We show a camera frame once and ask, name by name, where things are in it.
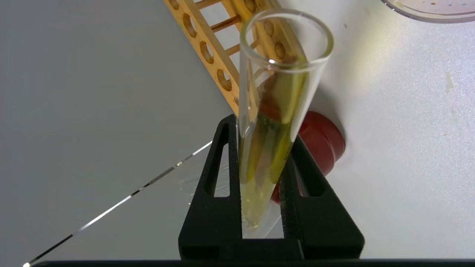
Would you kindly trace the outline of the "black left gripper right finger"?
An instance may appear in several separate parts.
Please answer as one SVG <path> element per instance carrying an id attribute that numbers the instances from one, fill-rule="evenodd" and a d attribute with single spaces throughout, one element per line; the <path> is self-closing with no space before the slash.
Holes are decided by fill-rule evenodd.
<path id="1" fill-rule="evenodd" d="M 306 259 L 358 259 L 365 239 L 297 137 L 279 181 L 283 232 Z"/>

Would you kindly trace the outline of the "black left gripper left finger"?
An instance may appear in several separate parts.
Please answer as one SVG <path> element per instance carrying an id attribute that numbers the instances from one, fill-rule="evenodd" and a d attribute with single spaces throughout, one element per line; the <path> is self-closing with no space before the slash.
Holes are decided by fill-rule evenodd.
<path id="1" fill-rule="evenodd" d="M 215 189 L 223 148 L 228 145 L 229 196 L 216 197 Z M 218 260 L 221 249 L 242 240 L 239 164 L 236 151 L 236 116 L 222 119 L 178 237 L 182 260 Z"/>

